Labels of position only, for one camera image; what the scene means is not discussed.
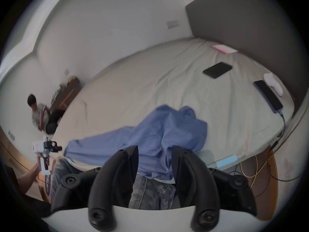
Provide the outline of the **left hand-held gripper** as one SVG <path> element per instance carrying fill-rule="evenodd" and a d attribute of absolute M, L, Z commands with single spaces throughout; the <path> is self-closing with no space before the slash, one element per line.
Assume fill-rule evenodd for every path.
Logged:
<path fill-rule="evenodd" d="M 56 141 L 51 141 L 45 139 L 44 141 L 37 141 L 32 144 L 33 153 L 35 153 L 38 157 L 38 166 L 41 169 L 41 173 L 44 176 L 51 175 L 51 171 L 49 170 L 48 160 L 50 157 L 50 153 L 58 153 L 62 151 L 62 147 L 57 145 Z"/>

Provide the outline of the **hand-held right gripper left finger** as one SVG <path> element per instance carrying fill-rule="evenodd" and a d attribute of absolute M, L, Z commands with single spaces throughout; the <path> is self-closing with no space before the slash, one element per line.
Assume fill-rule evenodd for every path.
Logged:
<path fill-rule="evenodd" d="M 88 208 L 90 225 L 101 232 L 116 227 L 113 206 L 129 206 L 138 169 L 138 146 L 118 150 L 102 167 L 67 174 L 54 196 L 51 213 Z"/>

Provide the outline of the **person's left hand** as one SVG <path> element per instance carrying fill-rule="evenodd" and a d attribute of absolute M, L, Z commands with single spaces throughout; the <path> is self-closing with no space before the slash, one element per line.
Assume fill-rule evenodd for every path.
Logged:
<path fill-rule="evenodd" d="M 38 176 L 39 173 L 41 172 L 41 159 L 43 159 L 44 162 L 49 167 L 49 158 L 44 158 L 44 156 L 42 154 L 37 154 L 37 162 L 36 162 L 36 170 L 35 170 L 36 176 Z"/>

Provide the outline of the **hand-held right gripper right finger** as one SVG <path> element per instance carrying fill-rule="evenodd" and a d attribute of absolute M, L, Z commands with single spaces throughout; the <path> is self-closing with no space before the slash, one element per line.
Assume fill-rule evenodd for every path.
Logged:
<path fill-rule="evenodd" d="M 193 231 L 214 229 L 220 209 L 257 216 L 255 197 L 246 177 L 208 168 L 193 151 L 180 146 L 172 146 L 172 172 L 180 207 L 195 206 Z"/>

